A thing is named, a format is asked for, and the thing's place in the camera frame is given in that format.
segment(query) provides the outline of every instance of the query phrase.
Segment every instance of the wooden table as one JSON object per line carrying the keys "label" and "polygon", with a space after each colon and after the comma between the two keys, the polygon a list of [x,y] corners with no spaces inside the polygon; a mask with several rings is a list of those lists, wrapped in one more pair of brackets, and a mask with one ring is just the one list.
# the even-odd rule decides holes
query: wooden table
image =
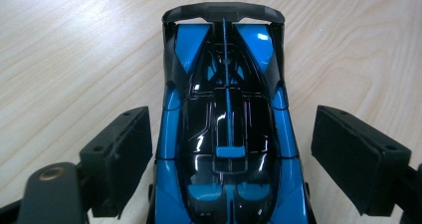
{"label": "wooden table", "polygon": [[[204,1],[271,6],[286,17],[290,109],[318,223],[360,217],[311,156],[317,105],[355,114],[422,161],[422,0],[0,0],[0,206],[26,179],[79,150],[120,113],[149,106],[154,145],[163,94],[161,16]],[[152,164],[119,223],[144,223]],[[116,219],[95,219],[114,223]]]}

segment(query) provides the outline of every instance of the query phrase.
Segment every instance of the blue toy car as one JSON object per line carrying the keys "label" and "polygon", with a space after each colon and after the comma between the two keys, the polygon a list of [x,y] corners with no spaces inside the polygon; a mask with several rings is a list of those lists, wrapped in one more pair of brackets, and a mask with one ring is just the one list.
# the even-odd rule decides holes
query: blue toy car
{"label": "blue toy car", "polygon": [[[206,23],[179,23],[193,18]],[[315,223],[288,109],[283,15],[201,3],[162,22],[165,92],[147,222]]]}
{"label": "blue toy car", "polygon": [[[203,18],[206,23],[183,24]],[[265,21],[239,23],[243,18]],[[165,92],[147,223],[316,223],[284,82],[283,15],[246,3],[178,7],[162,18]],[[319,106],[312,152],[359,213],[422,223],[422,164],[348,112]],[[48,165],[0,223],[120,216],[152,156],[147,107],[119,115]]]}

